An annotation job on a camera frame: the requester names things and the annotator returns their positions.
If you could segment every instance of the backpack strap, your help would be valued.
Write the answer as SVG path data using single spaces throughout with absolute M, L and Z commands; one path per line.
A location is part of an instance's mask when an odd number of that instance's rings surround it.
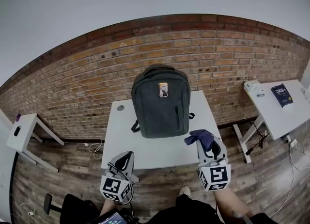
M 139 124 L 139 122 L 138 122 L 138 120 L 136 120 L 136 122 L 134 123 L 134 125 L 133 125 L 132 128 L 131 128 L 131 131 L 132 131 L 133 133 L 136 133 L 136 132 L 139 132 L 139 131 L 140 131 L 140 128 L 137 127 L 138 124 Z
M 194 113 L 189 113 L 189 119 L 190 119 L 190 120 L 194 119 L 194 117 L 195 117 L 195 114 L 194 114 Z

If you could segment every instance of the brick wall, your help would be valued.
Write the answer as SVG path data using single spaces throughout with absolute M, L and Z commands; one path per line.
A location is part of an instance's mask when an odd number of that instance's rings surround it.
M 231 16 L 132 20 L 36 58 L 0 88 L 0 108 L 11 120 L 36 112 L 63 138 L 103 138 L 111 102 L 130 99 L 136 75 L 165 63 L 183 70 L 192 90 L 204 91 L 217 124 L 224 124 L 257 115 L 245 80 L 300 80 L 309 48 L 293 33 Z

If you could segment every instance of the white table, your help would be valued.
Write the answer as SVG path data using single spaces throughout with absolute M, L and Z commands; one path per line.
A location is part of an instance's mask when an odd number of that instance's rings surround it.
M 6 141 L 6 144 L 14 148 L 20 155 L 22 155 L 24 158 L 29 160 L 30 162 L 37 164 L 40 163 L 44 167 L 54 171 L 58 172 L 58 169 L 51 166 L 50 164 L 46 163 L 39 157 L 35 156 L 33 153 L 31 153 L 29 150 L 27 150 L 27 146 L 29 143 L 29 139 L 31 136 L 36 138 L 39 142 L 42 142 L 42 139 L 38 135 L 36 135 L 33 132 L 33 129 L 35 127 L 35 124 L 39 124 L 50 136 L 52 136 L 57 142 L 64 145 L 64 142 L 56 136 L 38 117 L 36 113 L 32 114 L 26 114 L 22 115 L 19 118 L 19 121 L 15 121 L 14 125 L 11 129 L 10 135 Z M 20 127 L 19 133 L 15 136 L 14 133 L 17 129 L 17 127 Z
M 271 91 L 272 87 L 282 83 L 293 99 L 293 103 L 284 106 L 284 108 L 282 108 Z M 263 97 L 257 97 L 255 92 L 247 92 L 259 112 L 259 116 L 254 124 L 258 128 L 265 122 L 273 140 L 288 134 L 310 118 L 310 103 L 307 102 L 302 93 L 301 89 L 303 86 L 298 80 L 262 83 L 261 88 L 265 94 Z M 233 125 L 242 147 L 246 163 L 251 162 L 250 156 L 246 155 L 248 151 L 246 142 L 256 132 L 255 126 L 252 125 L 246 134 L 242 136 L 238 125 Z
M 117 110 L 120 105 L 124 105 L 124 110 Z M 195 114 L 195 118 L 189 121 L 189 131 L 206 129 L 220 138 L 203 91 L 191 92 L 189 112 Z M 133 133 L 131 131 L 136 119 L 132 100 L 112 103 L 101 168 L 107 169 L 107 163 L 113 157 L 126 151 L 133 151 L 135 154 L 134 169 L 164 168 L 199 163 L 196 144 L 187 146 L 184 142 L 184 138 L 189 134 L 162 139 L 146 139 L 141 135 L 141 132 Z

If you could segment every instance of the sneaker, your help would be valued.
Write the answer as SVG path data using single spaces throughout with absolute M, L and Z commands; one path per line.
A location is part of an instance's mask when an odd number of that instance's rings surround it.
M 187 195 L 188 197 L 190 197 L 190 189 L 188 186 L 183 186 L 180 190 L 180 194 L 179 195 Z

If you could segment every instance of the wall outlet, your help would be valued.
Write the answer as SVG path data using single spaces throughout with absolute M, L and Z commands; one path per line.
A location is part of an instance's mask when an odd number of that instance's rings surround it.
M 294 139 L 291 143 L 290 143 L 290 147 L 294 147 L 297 145 L 297 139 Z

